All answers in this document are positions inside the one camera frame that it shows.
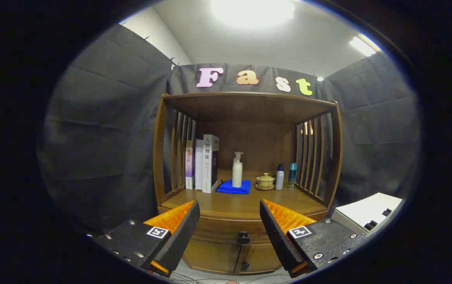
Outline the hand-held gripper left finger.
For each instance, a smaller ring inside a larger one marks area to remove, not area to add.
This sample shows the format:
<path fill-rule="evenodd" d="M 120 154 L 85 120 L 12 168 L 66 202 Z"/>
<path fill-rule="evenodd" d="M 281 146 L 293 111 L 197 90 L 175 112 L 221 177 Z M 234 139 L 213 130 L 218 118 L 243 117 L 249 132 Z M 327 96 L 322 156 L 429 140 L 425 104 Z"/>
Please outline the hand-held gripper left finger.
<path fill-rule="evenodd" d="M 181 262 L 199 217 L 199 203 L 193 200 L 148 220 L 129 219 L 93 239 L 127 263 L 170 277 Z"/>

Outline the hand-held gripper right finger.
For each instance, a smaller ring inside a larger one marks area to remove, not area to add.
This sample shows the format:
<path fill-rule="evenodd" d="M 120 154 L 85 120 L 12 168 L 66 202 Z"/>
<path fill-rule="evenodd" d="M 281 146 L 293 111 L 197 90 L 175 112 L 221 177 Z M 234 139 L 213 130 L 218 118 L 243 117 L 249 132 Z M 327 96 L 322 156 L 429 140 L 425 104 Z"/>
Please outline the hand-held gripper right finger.
<path fill-rule="evenodd" d="M 264 198 L 259 215 L 272 247 L 291 278 L 324 269 L 357 250 L 366 234 L 336 220 L 316 221 Z"/>

